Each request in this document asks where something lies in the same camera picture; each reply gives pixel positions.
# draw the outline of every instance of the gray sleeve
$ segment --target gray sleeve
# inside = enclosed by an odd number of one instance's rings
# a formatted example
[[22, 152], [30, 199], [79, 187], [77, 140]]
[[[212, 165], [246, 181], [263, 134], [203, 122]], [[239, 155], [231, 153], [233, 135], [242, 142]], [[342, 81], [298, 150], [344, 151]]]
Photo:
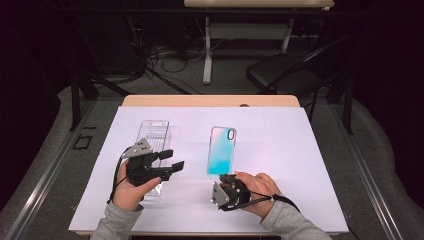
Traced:
[[261, 226], [286, 240], [331, 240], [323, 230], [316, 227], [290, 204], [276, 201]]
[[136, 211], [130, 212], [110, 202], [105, 209], [105, 218], [100, 219], [90, 239], [128, 239], [130, 231], [143, 211], [139, 205]]

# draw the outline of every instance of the white table leg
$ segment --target white table leg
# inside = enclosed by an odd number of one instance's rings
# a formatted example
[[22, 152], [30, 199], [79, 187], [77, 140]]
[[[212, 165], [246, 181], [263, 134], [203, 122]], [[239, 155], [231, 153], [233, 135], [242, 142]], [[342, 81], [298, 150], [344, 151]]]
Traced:
[[203, 71], [203, 84], [211, 83], [211, 74], [212, 74], [212, 53], [211, 53], [211, 35], [210, 35], [210, 22], [209, 18], [206, 18], [205, 24], [205, 68]]
[[281, 52], [282, 53], [287, 52], [287, 47], [289, 46], [291, 31], [293, 29], [293, 23], [294, 23], [294, 19], [290, 19], [287, 23], [286, 34], [285, 34], [285, 37], [284, 37], [284, 40], [283, 40], [283, 45], [281, 46]]

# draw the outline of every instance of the strap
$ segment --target strap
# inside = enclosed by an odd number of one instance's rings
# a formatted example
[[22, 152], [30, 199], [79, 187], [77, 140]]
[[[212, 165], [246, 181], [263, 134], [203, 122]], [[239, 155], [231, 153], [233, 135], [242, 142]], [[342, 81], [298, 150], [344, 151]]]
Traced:
[[281, 202], [285, 202], [287, 204], [290, 204], [294, 208], [296, 208], [297, 211], [300, 212], [300, 210], [299, 210], [299, 208], [297, 208], [296, 204], [294, 204], [294, 202], [292, 200], [290, 200], [290, 199], [288, 199], [286, 197], [283, 197], [283, 196], [279, 196], [277, 194], [274, 194], [274, 195], [271, 196], [271, 201], [273, 201], [273, 200], [277, 200], [277, 201], [281, 201]]

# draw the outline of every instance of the iridescent phone case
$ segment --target iridescent phone case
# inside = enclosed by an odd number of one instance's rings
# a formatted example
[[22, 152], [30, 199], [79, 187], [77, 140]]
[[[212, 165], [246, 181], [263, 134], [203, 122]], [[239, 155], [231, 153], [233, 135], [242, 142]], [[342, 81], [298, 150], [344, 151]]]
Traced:
[[236, 129], [231, 127], [213, 127], [209, 142], [208, 174], [228, 174], [231, 171]]

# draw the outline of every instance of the clear plastic box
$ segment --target clear plastic box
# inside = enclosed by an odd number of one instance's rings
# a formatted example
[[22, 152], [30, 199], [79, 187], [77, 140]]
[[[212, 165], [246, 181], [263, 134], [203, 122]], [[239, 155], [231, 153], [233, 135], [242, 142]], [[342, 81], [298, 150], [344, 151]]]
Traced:
[[[140, 131], [138, 132], [137, 142], [141, 139], [146, 139], [153, 152], [162, 152], [169, 149], [171, 142], [171, 131], [169, 122], [166, 120], [144, 120], [141, 123]], [[152, 163], [152, 167], [166, 167], [167, 159], [156, 160]], [[160, 196], [162, 192], [162, 183], [151, 190], [146, 196]]]

